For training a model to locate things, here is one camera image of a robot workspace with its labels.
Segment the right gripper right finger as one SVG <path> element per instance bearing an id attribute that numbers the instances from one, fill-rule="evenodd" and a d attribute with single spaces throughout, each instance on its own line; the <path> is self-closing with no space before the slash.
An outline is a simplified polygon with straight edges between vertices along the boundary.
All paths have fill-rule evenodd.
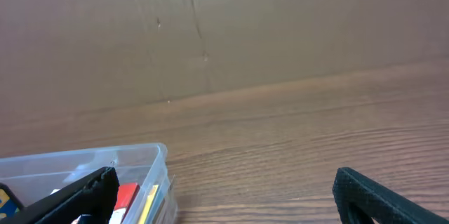
<path id="1" fill-rule="evenodd" d="M 448 220 L 349 167 L 337 170 L 333 196 L 342 223 L 448 224 Z"/>

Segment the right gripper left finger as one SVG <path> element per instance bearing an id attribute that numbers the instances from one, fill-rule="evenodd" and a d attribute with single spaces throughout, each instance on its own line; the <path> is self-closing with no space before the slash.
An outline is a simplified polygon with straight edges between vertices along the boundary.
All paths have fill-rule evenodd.
<path id="1" fill-rule="evenodd" d="M 119 179 L 115 168 L 104 166 L 38 202 L 1 220 L 1 224 L 108 224 L 117 201 Z"/>

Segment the blue VapoDrops box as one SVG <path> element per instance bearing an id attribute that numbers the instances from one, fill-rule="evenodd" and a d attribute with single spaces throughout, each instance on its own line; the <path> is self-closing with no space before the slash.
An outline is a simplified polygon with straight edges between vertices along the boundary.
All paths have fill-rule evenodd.
<path id="1" fill-rule="evenodd" d="M 15 196 L 13 191 L 5 184 L 0 188 L 0 214 L 1 220 L 14 216 L 17 212 L 24 209 L 22 202 Z"/>

